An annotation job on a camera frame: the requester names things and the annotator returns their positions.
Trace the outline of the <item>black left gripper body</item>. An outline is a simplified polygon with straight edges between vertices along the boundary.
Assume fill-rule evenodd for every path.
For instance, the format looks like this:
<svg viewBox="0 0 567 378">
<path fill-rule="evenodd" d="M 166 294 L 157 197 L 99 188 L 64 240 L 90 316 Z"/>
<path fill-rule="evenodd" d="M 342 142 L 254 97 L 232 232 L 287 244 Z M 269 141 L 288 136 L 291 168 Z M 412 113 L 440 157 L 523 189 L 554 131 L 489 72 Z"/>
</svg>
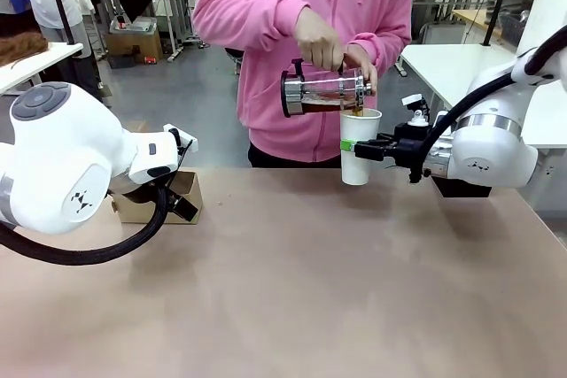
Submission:
<svg viewBox="0 0 567 378">
<path fill-rule="evenodd" d="M 110 196 L 113 201 L 124 198 L 134 204 L 167 205 L 167 185 L 174 175 L 169 173 L 146 183 L 134 183 L 126 173 L 120 174 L 110 180 Z"/>
</svg>

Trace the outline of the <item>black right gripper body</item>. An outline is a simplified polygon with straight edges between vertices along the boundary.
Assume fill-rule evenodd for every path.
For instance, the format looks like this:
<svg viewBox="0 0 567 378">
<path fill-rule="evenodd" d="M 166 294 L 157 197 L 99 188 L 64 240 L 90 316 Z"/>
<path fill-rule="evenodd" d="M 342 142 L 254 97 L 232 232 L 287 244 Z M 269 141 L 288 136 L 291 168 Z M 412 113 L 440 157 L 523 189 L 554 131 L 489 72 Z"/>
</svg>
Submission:
<svg viewBox="0 0 567 378">
<path fill-rule="evenodd" d="M 432 126 L 414 126 L 402 123 L 394 129 L 393 159 L 396 166 L 411 168 L 418 160 L 418 153 L 423 140 L 431 131 Z"/>
</svg>

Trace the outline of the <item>person's left hand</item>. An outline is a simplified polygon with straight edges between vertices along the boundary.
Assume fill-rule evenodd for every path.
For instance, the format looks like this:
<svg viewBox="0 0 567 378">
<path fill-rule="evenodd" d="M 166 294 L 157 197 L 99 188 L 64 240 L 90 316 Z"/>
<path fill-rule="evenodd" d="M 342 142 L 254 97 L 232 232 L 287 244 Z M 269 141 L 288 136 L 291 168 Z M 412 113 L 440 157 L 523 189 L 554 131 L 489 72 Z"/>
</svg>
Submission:
<svg viewBox="0 0 567 378">
<path fill-rule="evenodd" d="M 365 83 L 370 85 L 372 96 L 377 94 L 377 69 L 367 51 L 358 44 L 348 44 L 344 55 L 345 68 L 360 68 Z"/>
</svg>

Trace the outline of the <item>person's right hand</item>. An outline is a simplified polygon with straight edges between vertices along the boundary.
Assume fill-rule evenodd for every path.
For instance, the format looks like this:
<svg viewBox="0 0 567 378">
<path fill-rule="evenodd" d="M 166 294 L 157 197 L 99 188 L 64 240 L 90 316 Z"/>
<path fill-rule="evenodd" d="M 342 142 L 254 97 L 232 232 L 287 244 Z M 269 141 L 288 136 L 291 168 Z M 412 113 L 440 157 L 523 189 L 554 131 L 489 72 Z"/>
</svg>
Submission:
<svg viewBox="0 0 567 378">
<path fill-rule="evenodd" d="M 302 58 L 313 66 L 326 71 L 337 71 L 342 66 L 345 48 L 338 33 L 309 7 L 299 13 L 293 38 Z"/>
</svg>

